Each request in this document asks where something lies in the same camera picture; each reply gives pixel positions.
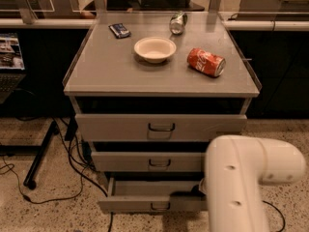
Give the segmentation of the white tan gripper body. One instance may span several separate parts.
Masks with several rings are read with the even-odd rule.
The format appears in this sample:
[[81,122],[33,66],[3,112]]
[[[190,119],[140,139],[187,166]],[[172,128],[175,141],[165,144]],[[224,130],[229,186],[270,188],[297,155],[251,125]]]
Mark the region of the white tan gripper body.
[[202,179],[200,181],[198,190],[203,194],[207,194],[207,186],[206,186],[205,179]]

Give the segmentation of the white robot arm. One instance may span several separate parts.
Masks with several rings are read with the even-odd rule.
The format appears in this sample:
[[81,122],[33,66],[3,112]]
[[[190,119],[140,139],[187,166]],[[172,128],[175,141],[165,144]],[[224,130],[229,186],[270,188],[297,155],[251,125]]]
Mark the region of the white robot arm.
[[209,144],[204,180],[210,232],[270,232],[261,185],[295,183],[306,172],[296,146],[277,139],[222,135]]

